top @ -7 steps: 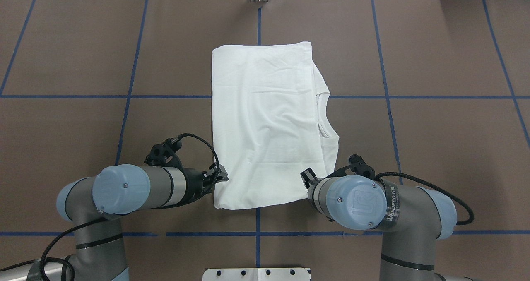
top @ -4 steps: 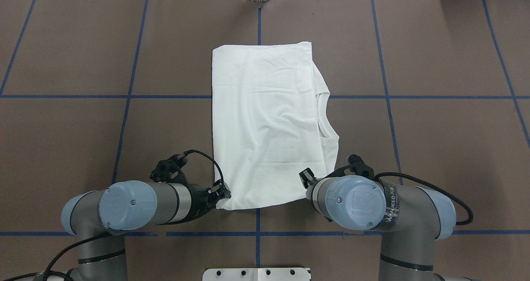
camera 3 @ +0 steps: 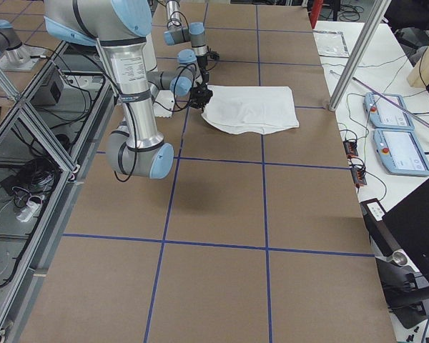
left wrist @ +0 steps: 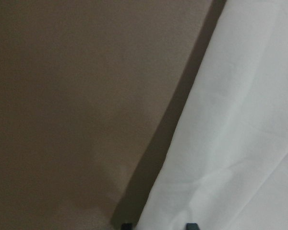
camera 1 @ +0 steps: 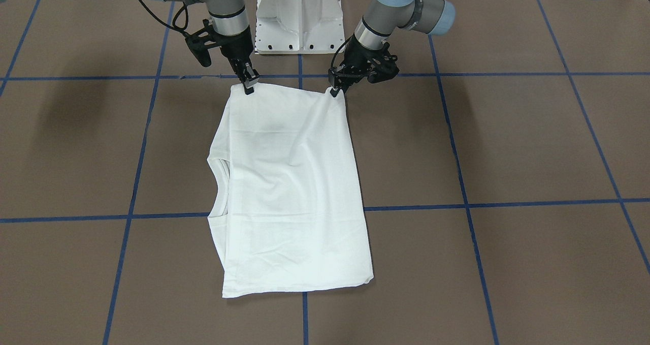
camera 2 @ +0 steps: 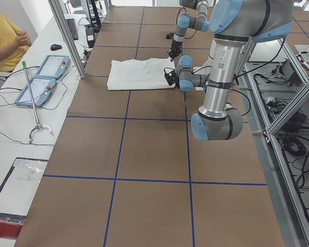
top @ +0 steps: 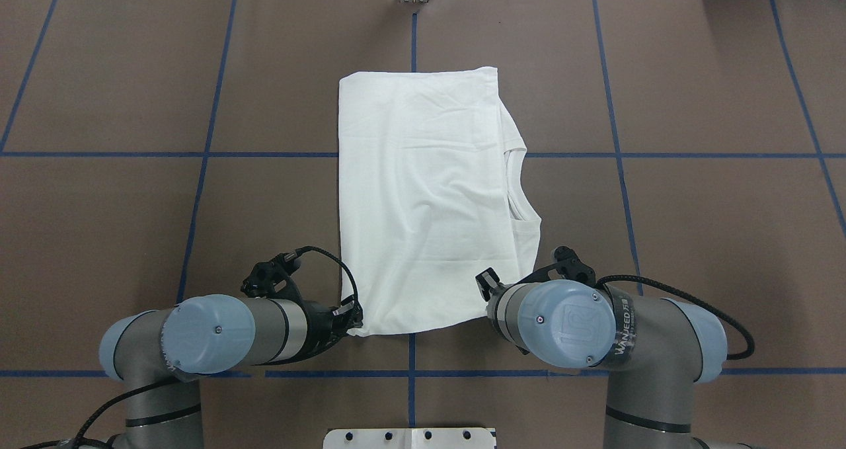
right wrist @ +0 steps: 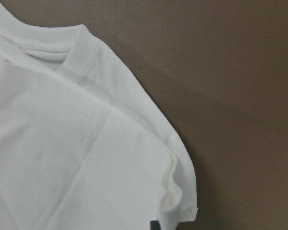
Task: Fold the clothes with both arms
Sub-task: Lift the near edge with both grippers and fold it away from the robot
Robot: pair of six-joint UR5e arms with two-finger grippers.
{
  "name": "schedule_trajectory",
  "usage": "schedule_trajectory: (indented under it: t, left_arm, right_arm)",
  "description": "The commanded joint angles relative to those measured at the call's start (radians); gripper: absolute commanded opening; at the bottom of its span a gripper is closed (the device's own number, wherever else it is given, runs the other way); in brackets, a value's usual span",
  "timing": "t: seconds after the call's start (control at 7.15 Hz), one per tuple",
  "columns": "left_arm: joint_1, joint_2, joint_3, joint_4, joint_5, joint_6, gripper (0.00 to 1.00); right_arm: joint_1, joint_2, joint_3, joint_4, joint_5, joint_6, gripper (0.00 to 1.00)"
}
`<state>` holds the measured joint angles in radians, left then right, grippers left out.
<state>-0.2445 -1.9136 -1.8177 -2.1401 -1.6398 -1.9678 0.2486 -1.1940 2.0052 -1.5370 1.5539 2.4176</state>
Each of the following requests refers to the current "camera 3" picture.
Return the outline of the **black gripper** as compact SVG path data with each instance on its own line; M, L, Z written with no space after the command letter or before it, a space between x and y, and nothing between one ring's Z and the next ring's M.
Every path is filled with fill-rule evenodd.
M202 76L202 85L207 88L209 83L209 69L207 68L208 59L218 62L220 60L220 55L217 51L211 50L211 48L196 48L195 54L199 71Z
M205 112L206 105L213 96L212 90L206 84L198 84L190 90L189 105L201 106L201 113Z

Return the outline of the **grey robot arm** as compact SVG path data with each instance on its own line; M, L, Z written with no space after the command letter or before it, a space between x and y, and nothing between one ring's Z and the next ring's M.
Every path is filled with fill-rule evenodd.
M175 72L151 71L144 48L152 31L147 1L46 1L46 30L69 43L94 46L102 72L115 87L124 122L108 138L107 159L116 174L163 179L172 168L174 149L157 129L154 103L162 90L186 96L187 105L203 109L212 98L207 59L211 51L204 25L184 25L178 1L166 1L164 40L174 46L189 42L178 54Z
M207 45L204 24L201 21L189 23L179 10L179 1L165 1L167 30L164 40L168 46L189 42L191 44L200 71L201 81L209 82L208 59L218 61L220 56Z

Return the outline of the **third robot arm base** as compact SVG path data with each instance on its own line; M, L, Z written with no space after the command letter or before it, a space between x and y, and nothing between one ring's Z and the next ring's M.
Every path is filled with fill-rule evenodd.
M0 19L0 67L4 71L31 71L39 58L32 58L11 23Z

